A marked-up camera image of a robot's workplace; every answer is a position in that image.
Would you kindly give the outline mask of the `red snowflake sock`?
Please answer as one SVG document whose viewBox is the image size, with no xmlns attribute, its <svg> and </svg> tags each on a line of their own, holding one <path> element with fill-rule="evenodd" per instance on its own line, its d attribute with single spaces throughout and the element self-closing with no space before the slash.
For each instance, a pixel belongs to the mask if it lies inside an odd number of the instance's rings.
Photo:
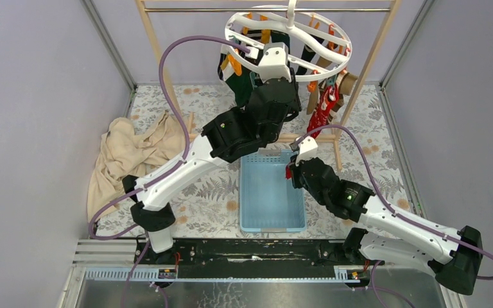
<svg viewBox="0 0 493 308">
<path fill-rule="evenodd" d="M 289 166 L 285 167 L 285 179 L 289 180 L 292 177 L 292 172 Z"/>
</svg>

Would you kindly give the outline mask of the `dark green sock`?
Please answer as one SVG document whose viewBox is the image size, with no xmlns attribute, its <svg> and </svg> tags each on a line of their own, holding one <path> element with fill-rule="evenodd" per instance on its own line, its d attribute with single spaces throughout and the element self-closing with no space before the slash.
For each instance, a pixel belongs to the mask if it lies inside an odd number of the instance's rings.
<svg viewBox="0 0 493 308">
<path fill-rule="evenodd" d="M 235 73 L 229 77 L 225 83 L 234 93 L 234 101 L 239 108 L 244 107 L 253 91 L 250 72 L 242 73 L 240 76 Z"/>
</svg>

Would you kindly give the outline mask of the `white round clip hanger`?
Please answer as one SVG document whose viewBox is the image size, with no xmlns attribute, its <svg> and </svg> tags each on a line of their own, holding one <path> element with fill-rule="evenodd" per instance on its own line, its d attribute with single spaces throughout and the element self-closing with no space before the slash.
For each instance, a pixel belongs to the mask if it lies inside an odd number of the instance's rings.
<svg viewBox="0 0 493 308">
<path fill-rule="evenodd" d="M 318 64 L 322 67 L 326 67 L 328 69 L 332 69 L 335 65 L 329 63 L 327 60 L 320 58 L 311 48 L 304 45 L 301 41 L 291 38 L 289 35 L 281 33 L 279 31 L 270 31 L 270 30 L 248 30 L 238 24 L 233 24 L 231 27 L 233 31 L 237 31 L 245 34 L 247 37 L 254 39 L 258 42 L 262 42 L 267 46 L 268 44 L 281 43 L 286 46 L 288 55 L 294 55 L 301 59 L 305 59 L 310 61 L 313 64 Z M 236 47 L 240 58 L 245 59 L 245 55 L 249 53 L 247 49 L 247 45 L 244 42 L 240 42 L 235 39 L 233 42 L 229 44 L 231 47 Z M 225 50 L 225 46 L 221 45 L 221 52 L 228 53 Z M 295 71 L 296 80 L 298 76 L 307 75 L 307 69 L 298 66 L 297 64 L 292 64 L 288 62 L 289 68 L 293 68 Z M 242 73 L 250 72 L 250 74 L 259 78 L 259 75 L 251 70 L 242 66 Z"/>
</svg>

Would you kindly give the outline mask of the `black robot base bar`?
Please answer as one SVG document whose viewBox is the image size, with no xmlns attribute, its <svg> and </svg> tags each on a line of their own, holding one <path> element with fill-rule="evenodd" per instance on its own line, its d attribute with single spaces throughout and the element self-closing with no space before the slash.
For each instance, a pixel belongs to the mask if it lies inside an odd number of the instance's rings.
<svg viewBox="0 0 493 308">
<path fill-rule="evenodd" d="M 160 253 L 143 252 L 140 239 L 135 243 L 135 262 L 161 266 L 177 278 L 340 278 L 336 270 L 348 268 L 346 277 L 355 279 L 375 264 L 340 240 L 176 238 Z"/>
</svg>

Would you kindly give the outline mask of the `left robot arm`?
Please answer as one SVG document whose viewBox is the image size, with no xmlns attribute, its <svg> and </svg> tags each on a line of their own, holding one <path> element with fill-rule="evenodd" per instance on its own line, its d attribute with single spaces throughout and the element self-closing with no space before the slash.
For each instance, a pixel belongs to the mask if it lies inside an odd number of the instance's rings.
<svg viewBox="0 0 493 308">
<path fill-rule="evenodd" d="M 301 111 L 295 71 L 269 79 L 253 89 L 243 107 L 232 107 L 208 122 L 189 148 L 145 176 L 127 175 L 122 184 L 131 194 L 133 221 L 150 242 L 149 256 L 159 264 L 173 257 L 171 226 L 176 217 L 170 201 L 215 169 L 277 142 L 285 122 Z"/>
</svg>

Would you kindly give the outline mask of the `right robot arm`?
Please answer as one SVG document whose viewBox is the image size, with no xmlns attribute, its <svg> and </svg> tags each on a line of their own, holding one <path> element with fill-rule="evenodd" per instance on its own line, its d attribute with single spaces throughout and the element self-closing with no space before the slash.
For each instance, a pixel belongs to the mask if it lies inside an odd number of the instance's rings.
<svg viewBox="0 0 493 308">
<path fill-rule="evenodd" d="M 293 155 L 287 169 L 294 188 L 305 189 L 337 218 L 362 225 L 349 232 L 343 245 L 348 263 L 403 264 L 456 293 L 473 294 L 483 259 L 479 230 L 439 225 L 387 205 L 372 189 L 339 178 L 319 158 Z"/>
</svg>

